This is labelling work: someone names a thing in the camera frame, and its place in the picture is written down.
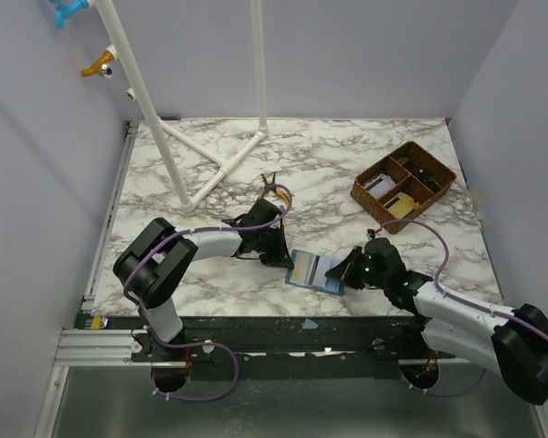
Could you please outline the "blue card holder wallet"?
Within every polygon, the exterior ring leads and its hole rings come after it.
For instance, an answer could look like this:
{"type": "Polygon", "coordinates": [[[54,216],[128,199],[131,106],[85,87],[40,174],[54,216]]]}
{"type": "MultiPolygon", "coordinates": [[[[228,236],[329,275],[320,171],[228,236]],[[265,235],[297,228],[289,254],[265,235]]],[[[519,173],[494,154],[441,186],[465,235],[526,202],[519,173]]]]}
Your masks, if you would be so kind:
{"type": "MultiPolygon", "coordinates": [[[[328,278],[325,288],[310,287],[306,285],[305,279],[311,265],[311,259],[314,256],[319,256],[319,255],[315,255],[314,253],[301,251],[298,249],[293,249],[291,252],[291,260],[294,263],[294,268],[288,269],[286,278],[285,278],[285,283],[287,285],[302,287],[302,288],[309,289],[316,292],[322,292],[322,293],[339,296],[339,297],[342,296],[344,291],[344,285],[340,283],[338,280],[335,280],[332,278],[328,278]]],[[[335,259],[335,260],[336,260],[336,265],[334,267],[338,266],[340,263],[338,259],[335,259]]]]}

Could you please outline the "yellow handled pliers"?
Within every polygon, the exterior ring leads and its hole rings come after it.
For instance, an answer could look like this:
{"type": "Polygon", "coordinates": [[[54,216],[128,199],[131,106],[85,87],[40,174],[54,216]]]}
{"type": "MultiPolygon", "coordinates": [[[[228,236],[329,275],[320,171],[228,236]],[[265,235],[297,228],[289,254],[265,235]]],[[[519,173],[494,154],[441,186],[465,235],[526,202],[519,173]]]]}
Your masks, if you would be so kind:
{"type": "Polygon", "coordinates": [[[261,194],[258,197],[259,199],[263,199],[268,193],[274,193],[275,196],[279,198],[282,202],[284,202],[286,205],[290,203],[290,198],[288,194],[277,186],[275,172],[271,174],[270,178],[268,178],[267,175],[264,173],[262,173],[260,177],[264,184],[264,187],[262,189],[261,194]]]}

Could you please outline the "white PVC pipe frame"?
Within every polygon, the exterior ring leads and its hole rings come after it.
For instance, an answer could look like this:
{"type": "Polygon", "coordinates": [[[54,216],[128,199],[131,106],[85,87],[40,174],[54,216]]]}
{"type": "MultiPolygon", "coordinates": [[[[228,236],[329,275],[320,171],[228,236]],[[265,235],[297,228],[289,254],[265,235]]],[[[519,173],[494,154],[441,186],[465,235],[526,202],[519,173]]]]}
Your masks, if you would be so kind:
{"type": "Polygon", "coordinates": [[[114,71],[108,84],[120,110],[139,112],[168,167],[182,208],[193,211],[229,176],[269,133],[262,4],[160,1],[92,1],[105,40],[95,56],[111,51],[114,71]],[[239,117],[234,104],[247,105],[249,78],[255,66],[257,120],[226,154],[208,141],[194,139],[169,118],[239,117]]]}

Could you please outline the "orange brass tap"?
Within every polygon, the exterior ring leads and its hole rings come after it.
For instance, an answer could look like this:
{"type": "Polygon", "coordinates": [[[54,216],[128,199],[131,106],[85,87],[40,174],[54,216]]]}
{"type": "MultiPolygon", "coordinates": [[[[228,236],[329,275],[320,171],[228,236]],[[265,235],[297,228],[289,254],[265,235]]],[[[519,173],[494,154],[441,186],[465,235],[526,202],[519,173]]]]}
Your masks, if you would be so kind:
{"type": "Polygon", "coordinates": [[[84,78],[92,76],[100,76],[102,78],[110,78],[113,74],[111,63],[117,58],[117,51],[113,44],[110,44],[103,54],[95,60],[89,68],[84,68],[80,71],[80,75],[84,78]]]}

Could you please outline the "aluminium extrusion rail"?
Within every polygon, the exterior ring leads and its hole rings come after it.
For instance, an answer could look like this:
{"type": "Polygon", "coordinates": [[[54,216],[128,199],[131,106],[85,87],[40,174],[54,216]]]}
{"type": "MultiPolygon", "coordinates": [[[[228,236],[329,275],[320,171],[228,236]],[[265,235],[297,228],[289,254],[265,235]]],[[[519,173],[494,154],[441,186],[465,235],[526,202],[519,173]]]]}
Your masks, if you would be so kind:
{"type": "Polygon", "coordinates": [[[116,367],[131,364],[129,330],[63,330],[54,364],[59,367],[116,367]]]}

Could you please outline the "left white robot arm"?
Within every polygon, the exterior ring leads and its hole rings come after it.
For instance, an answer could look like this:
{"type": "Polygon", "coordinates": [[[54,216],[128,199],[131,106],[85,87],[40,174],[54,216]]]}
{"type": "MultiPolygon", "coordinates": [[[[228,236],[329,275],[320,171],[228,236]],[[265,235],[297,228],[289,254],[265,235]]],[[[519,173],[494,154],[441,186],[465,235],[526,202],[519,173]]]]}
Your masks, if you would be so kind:
{"type": "Polygon", "coordinates": [[[188,267],[213,257],[255,253],[263,266],[293,268],[282,217],[274,203],[260,198],[235,219],[196,230],[179,229],[163,218],[152,220],[118,257],[113,274],[155,332],[153,350],[175,360],[184,349],[183,322],[172,295],[188,267]]]}

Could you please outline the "black item in basket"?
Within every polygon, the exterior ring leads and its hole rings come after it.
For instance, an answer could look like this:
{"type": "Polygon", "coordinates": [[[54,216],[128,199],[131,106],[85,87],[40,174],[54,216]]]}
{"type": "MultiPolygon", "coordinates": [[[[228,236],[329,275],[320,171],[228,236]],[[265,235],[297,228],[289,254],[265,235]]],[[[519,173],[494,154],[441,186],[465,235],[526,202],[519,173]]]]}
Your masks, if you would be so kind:
{"type": "Polygon", "coordinates": [[[431,173],[414,161],[407,157],[402,157],[397,162],[422,182],[432,193],[438,193],[441,190],[440,186],[433,180],[431,173]]]}

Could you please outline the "brown woven basket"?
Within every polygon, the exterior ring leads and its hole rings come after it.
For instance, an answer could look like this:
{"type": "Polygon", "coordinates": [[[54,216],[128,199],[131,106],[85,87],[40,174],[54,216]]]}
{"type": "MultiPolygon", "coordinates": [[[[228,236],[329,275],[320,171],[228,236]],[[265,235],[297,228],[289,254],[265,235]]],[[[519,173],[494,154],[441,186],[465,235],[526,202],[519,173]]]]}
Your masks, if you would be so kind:
{"type": "Polygon", "coordinates": [[[387,233],[395,235],[407,226],[407,219],[416,219],[442,198],[456,179],[456,174],[447,165],[418,143],[408,141],[357,175],[351,196],[387,233]],[[430,172],[441,190],[432,193],[397,162],[402,157],[409,158],[430,172]],[[384,208],[384,204],[398,193],[406,193],[418,203],[415,211],[403,219],[394,218],[384,208]]]}

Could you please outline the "white grey striped card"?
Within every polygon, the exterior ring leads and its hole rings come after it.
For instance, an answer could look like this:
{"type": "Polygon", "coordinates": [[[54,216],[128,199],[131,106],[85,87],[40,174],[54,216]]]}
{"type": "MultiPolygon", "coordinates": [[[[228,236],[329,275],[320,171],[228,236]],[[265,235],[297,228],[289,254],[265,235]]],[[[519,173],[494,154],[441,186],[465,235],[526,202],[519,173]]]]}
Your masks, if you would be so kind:
{"type": "Polygon", "coordinates": [[[315,255],[311,259],[311,265],[305,279],[306,285],[310,287],[325,288],[328,281],[326,273],[335,265],[336,260],[334,258],[324,255],[315,255]]]}

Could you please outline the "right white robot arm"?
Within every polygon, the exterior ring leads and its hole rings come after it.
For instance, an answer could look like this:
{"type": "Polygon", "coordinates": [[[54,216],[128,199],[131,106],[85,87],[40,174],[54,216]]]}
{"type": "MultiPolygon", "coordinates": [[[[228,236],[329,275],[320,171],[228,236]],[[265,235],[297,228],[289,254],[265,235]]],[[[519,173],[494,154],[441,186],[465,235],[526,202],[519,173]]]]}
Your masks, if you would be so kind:
{"type": "Polygon", "coordinates": [[[401,338],[408,355],[448,353],[499,375],[530,404],[548,400],[548,318],[537,307],[510,308],[464,297],[406,268],[384,237],[356,246],[325,275],[355,289],[378,288],[392,305],[418,317],[420,326],[401,338]]]}

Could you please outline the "gold striped credit card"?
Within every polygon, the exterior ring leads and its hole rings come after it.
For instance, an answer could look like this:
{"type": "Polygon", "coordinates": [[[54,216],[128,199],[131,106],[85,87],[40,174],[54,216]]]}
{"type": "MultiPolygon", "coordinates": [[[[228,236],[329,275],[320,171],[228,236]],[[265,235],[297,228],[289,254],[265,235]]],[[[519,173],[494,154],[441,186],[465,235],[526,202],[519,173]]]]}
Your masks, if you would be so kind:
{"type": "Polygon", "coordinates": [[[384,204],[386,210],[398,209],[406,206],[408,195],[405,193],[398,193],[384,204]]]}

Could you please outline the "gold VIP credit card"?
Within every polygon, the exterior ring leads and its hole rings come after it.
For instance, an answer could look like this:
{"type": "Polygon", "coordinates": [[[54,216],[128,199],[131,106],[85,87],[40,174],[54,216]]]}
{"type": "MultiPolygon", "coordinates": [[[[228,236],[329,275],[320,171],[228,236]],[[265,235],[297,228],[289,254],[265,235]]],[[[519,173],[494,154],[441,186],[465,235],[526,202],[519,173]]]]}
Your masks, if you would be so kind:
{"type": "Polygon", "coordinates": [[[388,210],[388,212],[396,219],[403,219],[415,211],[417,207],[418,203],[413,198],[408,196],[406,206],[398,209],[391,209],[388,210]]]}

